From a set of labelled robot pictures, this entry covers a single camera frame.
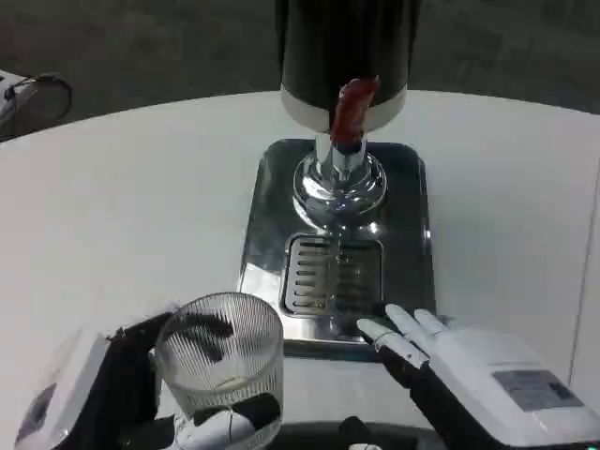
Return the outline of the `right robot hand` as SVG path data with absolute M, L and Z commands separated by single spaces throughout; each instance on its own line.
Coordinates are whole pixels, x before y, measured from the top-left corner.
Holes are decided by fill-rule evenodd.
M 522 340 L 450 328 L 426 309 L 356 322 L 449 449 L 596 449 L 599 415 Z

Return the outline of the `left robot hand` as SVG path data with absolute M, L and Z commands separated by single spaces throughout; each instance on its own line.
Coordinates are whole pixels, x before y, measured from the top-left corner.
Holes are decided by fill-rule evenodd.
M 161 379 L 151 355 L 176 307 L 111 336 L 79 330 L 54 357 L 17 432 L 16 449 L 233 449 L 256 447 L 281 407 L 272 394 L 158 417 Z

